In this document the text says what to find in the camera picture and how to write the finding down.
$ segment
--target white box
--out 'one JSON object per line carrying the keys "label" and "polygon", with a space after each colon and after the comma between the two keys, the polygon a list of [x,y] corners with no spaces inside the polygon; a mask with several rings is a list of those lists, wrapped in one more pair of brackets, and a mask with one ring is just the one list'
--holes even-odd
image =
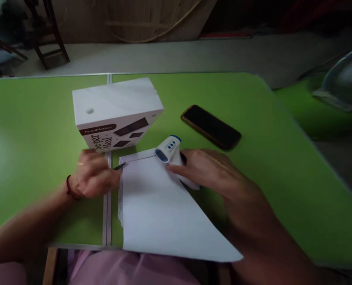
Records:
{"label": "white box", "polygon": [[136,145],[164,107],[149,78],[73,91],[76,125],[89,148]]}

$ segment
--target pen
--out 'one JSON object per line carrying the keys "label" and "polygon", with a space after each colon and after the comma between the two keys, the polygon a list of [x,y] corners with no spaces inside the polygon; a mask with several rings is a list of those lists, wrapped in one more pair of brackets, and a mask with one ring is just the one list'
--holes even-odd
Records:
{"label": "pen", "polygon": [[115,167],[114,170],[119,170],[119,169],[123,168],[123,166],[125,166],[126,164],[127,164],[127,162],[124,162],[124,163],[118,165],[117,167]]}

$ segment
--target smartphone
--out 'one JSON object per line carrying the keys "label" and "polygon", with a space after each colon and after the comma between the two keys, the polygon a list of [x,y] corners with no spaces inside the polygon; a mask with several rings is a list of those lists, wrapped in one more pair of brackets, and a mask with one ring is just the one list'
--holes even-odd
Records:
{"label": "smartphone", "polygon": [[190,106],[181,120],[223,150],[230,150],[239,142],[241,133],[197,105]]}

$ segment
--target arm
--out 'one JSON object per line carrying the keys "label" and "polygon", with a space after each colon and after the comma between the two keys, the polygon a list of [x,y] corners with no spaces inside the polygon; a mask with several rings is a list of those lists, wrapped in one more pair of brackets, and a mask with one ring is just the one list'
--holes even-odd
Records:
{"label": "arm", "polygon": [[[120,172],[93,150],[84,150],[76,172],[69,178],[70,191],[78,198],[103,195],[119,185]],[[23,261],[51,237],[57,221],[75,199],[64,181],[47,199],[23,210],[0,227],[0,263]]]}
{"label": "arm", "polygon": [[315,266],[283,228],[260,188],[230,159],[212,150],[184,150],[186,166],[167,169],[209,187],[224,200],[229,239],[244,259],[232,264],[240,281],[255,285],[319,284]]}

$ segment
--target black phone screen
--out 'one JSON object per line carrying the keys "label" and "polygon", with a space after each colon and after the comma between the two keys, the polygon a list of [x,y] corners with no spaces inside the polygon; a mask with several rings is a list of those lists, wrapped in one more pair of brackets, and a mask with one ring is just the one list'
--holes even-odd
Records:
{"label": "black phone screen", "polygon": [[240,132],[197,105],[187,110],[183,117],[220,142],[219,147],[226,150],[233,148],[242,136]]}

